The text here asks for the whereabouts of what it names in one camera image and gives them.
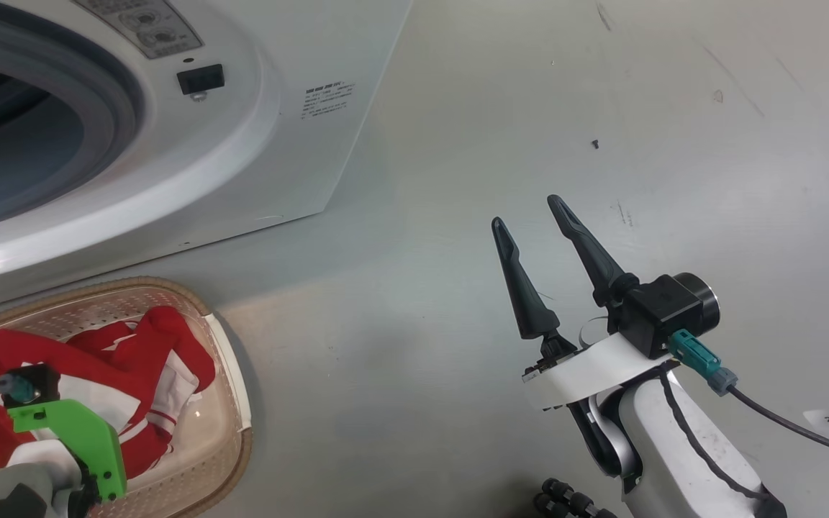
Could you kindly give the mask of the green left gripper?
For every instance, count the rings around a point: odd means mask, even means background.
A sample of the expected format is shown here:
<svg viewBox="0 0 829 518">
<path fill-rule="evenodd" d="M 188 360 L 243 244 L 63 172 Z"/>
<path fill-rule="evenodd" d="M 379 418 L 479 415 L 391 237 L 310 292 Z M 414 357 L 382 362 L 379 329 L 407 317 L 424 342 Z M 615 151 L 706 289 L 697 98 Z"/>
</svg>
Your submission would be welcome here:
<svg viewBox="0 0 829 518">
<path fill-rule="evenodd" d="M 127 495 L 127 476 L 121 445 L 114 427 L 72 399 L 9 407 L 14 432 L 49 429 L 88 469 L 96 482 L 97 501 L 116 501 Z"/>
</svg>

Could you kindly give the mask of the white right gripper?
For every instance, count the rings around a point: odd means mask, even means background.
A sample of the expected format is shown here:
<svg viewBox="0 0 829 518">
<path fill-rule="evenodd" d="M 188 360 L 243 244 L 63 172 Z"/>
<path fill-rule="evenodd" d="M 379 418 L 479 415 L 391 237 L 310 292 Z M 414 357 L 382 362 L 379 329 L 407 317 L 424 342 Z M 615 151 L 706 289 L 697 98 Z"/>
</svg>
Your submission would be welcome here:
<svg viewBox="0 0 829 518">
<path fill-rule="evenodd" d="M 572 242 L 584 265 L 596 305 L 612 307 L 622 303 L 625 293 L 638 286 L 638 277 L 619 266 L 561 196 L 552 194 L 547 197 L 547 203 L 561 233 Z M 500 217 L 492 220 L 492 234 L 520 337 L 557 335 L 559 318 L 544 305 L 534 288 L 521 265 L 519 247 Z M 668 360 L 671 355 L 667 352 L 657 358 L 647 358 L 624 335 L 616 332 L 557 362 L 556 366 L 523 375 L 524 394 L 534 409 L 553 409 L 621 386 Z"/>
</svg>

